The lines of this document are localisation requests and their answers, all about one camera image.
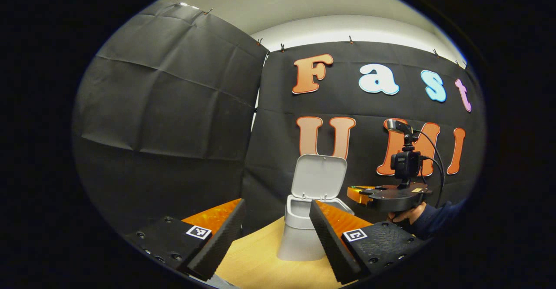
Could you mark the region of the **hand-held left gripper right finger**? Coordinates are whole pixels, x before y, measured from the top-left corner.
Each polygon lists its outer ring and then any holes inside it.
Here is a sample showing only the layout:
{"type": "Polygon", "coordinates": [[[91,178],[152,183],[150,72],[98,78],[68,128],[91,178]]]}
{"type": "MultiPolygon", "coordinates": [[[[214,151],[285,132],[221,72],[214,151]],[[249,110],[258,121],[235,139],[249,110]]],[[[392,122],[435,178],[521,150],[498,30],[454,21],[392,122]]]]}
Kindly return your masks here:
{"type": "Polygon", "coordinates": [[[309,215],[341,284],[392,270],[428,243],[395,223],[370,223],[319,200],[311,202],[309,215]]]}

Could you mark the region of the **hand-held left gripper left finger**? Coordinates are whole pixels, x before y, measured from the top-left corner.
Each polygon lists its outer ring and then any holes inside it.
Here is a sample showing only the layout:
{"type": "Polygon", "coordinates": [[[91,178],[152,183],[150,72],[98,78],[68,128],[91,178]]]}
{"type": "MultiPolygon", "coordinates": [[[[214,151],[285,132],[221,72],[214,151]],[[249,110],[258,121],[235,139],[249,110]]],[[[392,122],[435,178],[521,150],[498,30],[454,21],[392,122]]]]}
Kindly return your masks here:
{"type": "Polygon", "coordinates": [[[245,214],[239,198],[185,219],[165,216],[124,236],[154,260],[207,281],[241,234],[245,214]]]}

